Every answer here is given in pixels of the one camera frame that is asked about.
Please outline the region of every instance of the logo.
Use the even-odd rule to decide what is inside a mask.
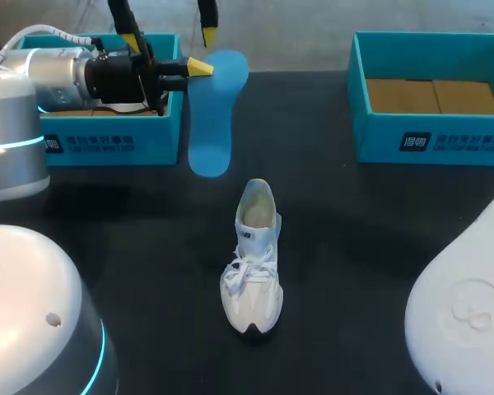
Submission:
[[[428,132],[406,132],[399,151],[421,152],[425,151],[430,142],[431,133]]]
[[[60,140],[56,134],[44,136],[44,146],[46,147],[46,154],[62,154],[64,152],[63,146],[60,144]]]
[[[494,342],[494,285],[479,278],[453,284],[445,293],[439,323],[445,337],[461,346]]]

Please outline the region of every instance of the cylindrical robot body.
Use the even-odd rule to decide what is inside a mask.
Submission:
[[[38,193],[49,184],[35,86],[0,71],[0,201]]]
[[[33,230],[0,225],[0,395],[117,389],[114,347],[70,257]]]

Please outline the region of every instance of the box label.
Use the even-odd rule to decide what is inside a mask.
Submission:
[[[56,134],[45,135],[44,145],[46,147],[46,154],[62,154],[64,152],[63,146],[60,144],[60,140]]]
[[[134,152],[132,136],[66,136],[66,144],[73,154]]]
[[[433,151],[494,152],[494,136],[440,134]]]
[[[425,151],[428,147],[428,142],[430,142],[430,137],[431,133],[428,132],[406,132],[398,150],[408,152]]]

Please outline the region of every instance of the concrete floor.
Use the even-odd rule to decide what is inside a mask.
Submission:
[[[347,67],[356,30],[494,32],[494,0],[217,0],[213,49],[238,49],[252,70]],[[197,0],[129,0],[146,32],[175,32],[205,58]],[[106,0],[0,0],[0,40],[46,23],[69,32],[114,30]]]

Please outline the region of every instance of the metal cylinder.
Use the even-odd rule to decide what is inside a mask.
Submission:
[[[30,196],[48,185],[34,84],[22,74],[0,71],[0,201]]]
[[[35,83],[37,105],[42,111],[70,111],[93,109],[99,104],[88,93],[84,77],[86,62],[92,58],[82,47],[15,49],[7,53],[2,65]]]

